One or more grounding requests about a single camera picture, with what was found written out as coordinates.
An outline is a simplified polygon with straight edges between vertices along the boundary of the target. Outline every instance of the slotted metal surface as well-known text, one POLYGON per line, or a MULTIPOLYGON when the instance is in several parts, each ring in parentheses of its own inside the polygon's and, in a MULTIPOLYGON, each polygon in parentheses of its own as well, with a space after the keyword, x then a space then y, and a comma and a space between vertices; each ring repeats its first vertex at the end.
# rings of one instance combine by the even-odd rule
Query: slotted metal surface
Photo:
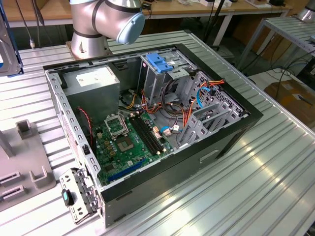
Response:
MULTIPOLYGON (((183 43, 264 116, 233 149, 112 227, 95 215, 76 226, 59 184, 0 212, 0 235, 303 235, 315 220, 315 135, 194 35, 145 35, 114 53, 183 43)), ((73 60, 66 46, 25 50, 23 76, 0 78, 0 129, 36 122, 55 178, 75 167, 53 109, 43 64, 73 60)))
POLYGON ((306 52, 315 50, 315 43, 310 40, 310 37, 315 35, 315 22, 305 23, 295 17, 283 17, 268 18, 264 24, 306 52))

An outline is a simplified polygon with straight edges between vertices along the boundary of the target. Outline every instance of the blue pcie slot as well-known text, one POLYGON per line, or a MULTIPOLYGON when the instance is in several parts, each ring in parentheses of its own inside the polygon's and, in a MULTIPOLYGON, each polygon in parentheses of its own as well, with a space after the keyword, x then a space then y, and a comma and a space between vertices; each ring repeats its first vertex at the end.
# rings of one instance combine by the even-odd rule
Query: blue pcie slot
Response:
POLYGON ((145 160, 146 159, 143 159, 142 161, 139 161, 137 164, 134 164, 133 166, 130 166, 127 169, 120 171, 119 173, 114 174, 113 176, 108 177, 108 181, 116 180, 116 179, 118 179, 122 176, 125 176, 125 175, 129 174, 130 172, 138 169, 145 160))

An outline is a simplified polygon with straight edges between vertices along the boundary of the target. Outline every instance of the gray robot arm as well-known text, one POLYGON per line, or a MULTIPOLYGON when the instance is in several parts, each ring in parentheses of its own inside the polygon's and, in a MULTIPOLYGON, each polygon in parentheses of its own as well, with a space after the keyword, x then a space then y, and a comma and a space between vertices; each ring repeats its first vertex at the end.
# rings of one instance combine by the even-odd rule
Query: gray robot arm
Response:
POLYGON ((70 4, 71 51, 81 59, 106 55, 104 36, 122 44, 133 43, 144 26, 139 0, 70 0, 70 4))
POLYGON ((313 22, 315 19, 315 0, 309 0, 305 8, 296 17, 306 23, 313 22))

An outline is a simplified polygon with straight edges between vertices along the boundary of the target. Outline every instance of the workbench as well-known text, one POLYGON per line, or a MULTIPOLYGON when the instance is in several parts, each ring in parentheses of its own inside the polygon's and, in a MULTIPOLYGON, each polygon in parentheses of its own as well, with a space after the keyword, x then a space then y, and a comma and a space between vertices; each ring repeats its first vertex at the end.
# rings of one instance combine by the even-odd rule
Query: workbench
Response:
MULTIPOLYGON (((0 212, 0 235, 303 235, 315 221, 315 134, 191 33, 143 35, 116 53, 183 43, 264 116, 225 156, 108 229, 74 225, 61 186, 0 212)), ((25 74, 0 78, 0 129, 35 122, 59 175, 77 164, 57 119, 43 65, 72 61, 65 45, 21 51, 25 74)))
MULTIPOLYGON (((172 0, 171 2, 155 1, 152 3, 152 14, 150 16, 148 10, 143 10, 146 19, 165 19, 165 18, 184 18, 184 17, 202 17, 210 16, 211 7, 205 7, 199 3, 184 6, 172 0)), ((224 7, 220 11, 220 16, 224 16, 221 28, 213 45, 219 45, 224 33, 232 20, 234 15, 247 15, 247 14, 266 14, 266 13, 281 13, 281 17, 287 15, 290 6, 280 7, 272 6, 272 8, 256 8, 244 0, 239 0, 233 3, 230 7, 224 7)), ((22 18, 17 8, 5 7, 6 16, 9 20, 11 27, 24 27, 22 18)), ((46 25, 67 25, 72 24, 71 9, 68 0, 49 0, 48 3, 41 9, 42 15, 45 19, 46 25)), ((28 26, 36 26, 35 15, 33 11, 22 10, 22 13, 27 21, 28 26)))
POLYGON ((274 35, 274 33, 281 35, 283 38, 289 40, 295 45, 295 49, 292 51, 291 55, 288 56, 288 60, 285 66, 290 65, 290 63, 295 59, 299 48, 304 50, 306 53, 315 56, 315 43, 311 41, 311 36, 315 35, 315 22, 305 23, 295 18, 294 16, 283 18, 266 18, 260 22, 256 31, 252 35, 252 38, 246 45, 246 48, 244 49, 238 61, 238 69, 240 69, 241 66, 244 64, 244 61, 248 53, 252 49, 253 44, 256 42, 257 38, 265 27, 271 30, 271 32, 263 42, 263 45, 265 47, 267 43, 271 40, 271 37, 274 35))

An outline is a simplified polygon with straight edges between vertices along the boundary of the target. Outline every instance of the red cable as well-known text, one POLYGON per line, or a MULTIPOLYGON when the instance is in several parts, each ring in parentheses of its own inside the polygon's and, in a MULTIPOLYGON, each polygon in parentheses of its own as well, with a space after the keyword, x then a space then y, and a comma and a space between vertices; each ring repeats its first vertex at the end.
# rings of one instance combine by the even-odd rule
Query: red cable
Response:
POLYGON ((87 119, 87 121, 88 121, 88 123, 89 123, 90 138, 91 138, 91 147, 92 147, 92 140, 93 140, 93 139, 92 139, 92 126, 91 126, 90 118, 89 118, 88 114, 87 114, 82 108, 78 107, 77 109, 80 110, 80 111, 84 114, 85 118, 87 119))

